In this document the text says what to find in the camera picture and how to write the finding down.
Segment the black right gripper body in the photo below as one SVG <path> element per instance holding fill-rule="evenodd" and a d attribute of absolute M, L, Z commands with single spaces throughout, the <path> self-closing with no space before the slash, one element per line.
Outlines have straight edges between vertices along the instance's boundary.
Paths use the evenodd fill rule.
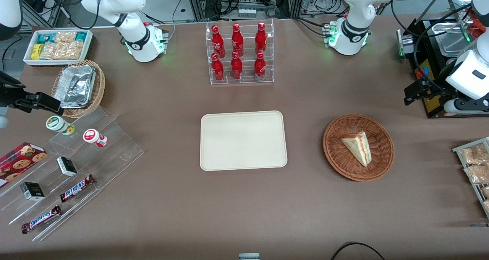
<path fill-rule="evenodd" d="M 0 72 L 0 106 L 8 107 L 24 95 L 26 87 L 19 80 L 10 75 Z"/>

